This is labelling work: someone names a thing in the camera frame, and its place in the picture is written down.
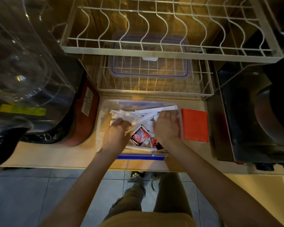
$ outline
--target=clear plastic container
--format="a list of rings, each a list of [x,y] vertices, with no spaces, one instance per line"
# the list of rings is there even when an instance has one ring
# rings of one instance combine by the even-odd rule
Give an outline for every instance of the clear plastic container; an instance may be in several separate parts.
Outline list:
[[[121,99],[108,99],[102,103],[101,110],[99,112],[97,131],[96,131],[96,149],[100,150],[105,132],[110,127],[111,115],[110,110],[124,110],[135,111],[156,107],[174,106],[176,104],[172,102],[160,102],[160,101],[138,101],[138,100],[121,100]],[[180,108],[177,106],[177,121],[179,125],[179,137],[183,139],[183,124]],[[128,146],[135,146],[129,141]],[[136,149],[125,148],[119,159],[153,159],[163,160],[168,156],[164,151],[143,151]]]
[[[114,34],[113,40],[118,41],[124,35],[123,32]],[[129,44],[122,45],[122,49],[135,49],[141,50],[140,44],[130,44],[130,42],[140,42],[145,33],[129,33],[122,38],[122,41],[128,41]],[[143,42],[157,43],[145,45],[144,50],[149,51],[181,51],[180,42],[183,37],[170,36],[164,37],[162,43],[173,45],[162,45],[161,39],[164,37],[160,35],[150,35],[143,39]],[[182,44],[188,44],[187,38],[182,41]],[[113,48],[120,49],[120,43],[114,43]],[[183,52],[189,52],[186,47],[182,47]],[[174,59],[174,58],[153,58],[153,57],[127,57],[127,56],[109,56],[108,67],[110,73],[116,77],[126,76],[146,76],[146,77],[171,77],[171,78],[184,78],[189,76],[192,72],[191,60],[187,59]]]

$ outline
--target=tiled floor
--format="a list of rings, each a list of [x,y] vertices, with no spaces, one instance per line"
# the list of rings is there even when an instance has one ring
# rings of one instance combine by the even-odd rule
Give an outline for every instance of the tiled floor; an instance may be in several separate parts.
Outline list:
[[[0,227],[38,226],[75,183],[83,170],[13,169],[0,170]],[[197,189],[189,176],[180,173],[193,217],[202,227],[220,226],[216,211]],[[111,205],[130,187],[128,171],[108,171],[95,194],[81,226],[97,226]],[[145,175],[146,197],[142,210],[151,212],[157,192],[151,188],[151,174]]]

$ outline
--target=hand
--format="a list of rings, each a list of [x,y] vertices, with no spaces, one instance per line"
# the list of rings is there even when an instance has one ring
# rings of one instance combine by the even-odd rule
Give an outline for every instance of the hand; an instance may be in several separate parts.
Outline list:
[[[130,134],[125,136],[125,131],[129,126],[131,126],[130,122],[121,118],[116,119],[104,135],[101,150],[116,158],[128,144]]]
[[[167,141],[178,138],[179,127],[176,111],[161,111],[157,122],[153,123],[156,139],[166,148]]]

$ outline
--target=leg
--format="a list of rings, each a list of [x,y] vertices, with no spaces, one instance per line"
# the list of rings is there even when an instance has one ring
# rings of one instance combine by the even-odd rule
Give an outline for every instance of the leg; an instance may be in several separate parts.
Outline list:
[[[167,173],[160,177],[154,212],[187,213],[189,216],[193,216],[183,184],[177,173]]]
[[[108,215],[104,218],[104,221],[119,213],[124,213],[127,211],[142,211],[141,201],[145,196],[143,178],[131,177],[129,182],[134,183],[134,185],[126,190],[124,196],[119,198],[112,205]]]

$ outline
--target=red packet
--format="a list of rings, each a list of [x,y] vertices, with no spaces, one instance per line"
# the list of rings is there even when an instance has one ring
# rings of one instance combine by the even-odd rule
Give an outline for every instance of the red packet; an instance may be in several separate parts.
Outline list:
[[[157,150],[165,150],[156,138],[151,138],[151,147],[156,148]]]
[[[133,132],[133,135],[131,136],[131,140],[136,145],[141,146],[142,143],[149,137],[150,137],[150,134],[145,129],[145,127],[141,125]]]
[[[181,114],[184,139],[208,143],[207,112],[183,108]]]

